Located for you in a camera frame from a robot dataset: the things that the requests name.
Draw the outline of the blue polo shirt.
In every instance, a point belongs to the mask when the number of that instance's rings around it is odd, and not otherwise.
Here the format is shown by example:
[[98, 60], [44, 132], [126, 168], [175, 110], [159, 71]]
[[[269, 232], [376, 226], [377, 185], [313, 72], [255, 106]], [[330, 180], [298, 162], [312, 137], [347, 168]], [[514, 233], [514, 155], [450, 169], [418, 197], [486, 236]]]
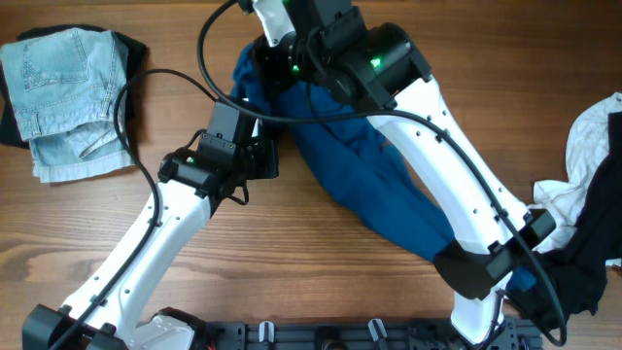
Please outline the blue polo shirt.
[[[271, 116], [352, 113], [324, 87], [305, 82], [269, 100], [251, 52], [246, 47], [238, 58], [232, 96]], [[367, 120], [291, 124], [288, 130], [319, 184], [375, 233], [427, 261], [454, 239], [446, 215], [415, 187], [397, 148]]]

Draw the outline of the white t-shirt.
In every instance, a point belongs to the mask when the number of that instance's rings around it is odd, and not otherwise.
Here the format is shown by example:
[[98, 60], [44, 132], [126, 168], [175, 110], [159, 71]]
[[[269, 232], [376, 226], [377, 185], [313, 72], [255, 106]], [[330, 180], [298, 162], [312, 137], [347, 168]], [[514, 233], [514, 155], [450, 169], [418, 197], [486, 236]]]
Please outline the white t-shirt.
[[621, 110], [621, 94], [597, 102], [573, 122], [565, 150], [568, 179], [534, 183], [531, 209], [545, 209], [556, 228], [535, 247], [538, 253], [566, 247], [576, 233], [575, 224], [585, 207], [589, 186], [609, 154], [608, 116]]

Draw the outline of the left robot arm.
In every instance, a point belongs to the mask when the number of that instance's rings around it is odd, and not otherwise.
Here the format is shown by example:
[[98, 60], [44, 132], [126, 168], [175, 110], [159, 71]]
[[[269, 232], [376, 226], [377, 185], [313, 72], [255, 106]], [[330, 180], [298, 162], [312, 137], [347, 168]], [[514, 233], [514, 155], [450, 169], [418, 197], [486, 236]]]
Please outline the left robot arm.
[[274, 178], [263, 122], [222, 102], [196, 150], [167, 155], [155, 192], [113, 252], [58, 309], [37, 305], [22, 326], [25, 349], [201, 349], [205, 324], [171, 308], [141, 315], [181, 249], [247, 181]]

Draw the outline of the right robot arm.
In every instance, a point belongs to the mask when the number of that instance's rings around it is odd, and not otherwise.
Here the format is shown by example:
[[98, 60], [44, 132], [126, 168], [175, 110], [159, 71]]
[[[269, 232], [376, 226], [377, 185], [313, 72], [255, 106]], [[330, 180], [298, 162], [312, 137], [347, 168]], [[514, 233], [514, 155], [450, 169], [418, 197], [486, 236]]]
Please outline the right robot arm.
[[450, 323], [468, 346], [500, 336], [519, 348], [518, 324], [503, 318], [507, 285], [520, 262], [547, 281], [535, 247], [555, 228], [509, 192], [464, 135], [427, 61], [410, 37], [386, 23], [367, 28], [349, 1], [248, 0], [263, 34], [264, 85], [279, 93], [297, 82], [327, 88], [352, 118], [367, 120], [409, 162], [443, 210], [453, 240], [433, 258], [454, 290]]

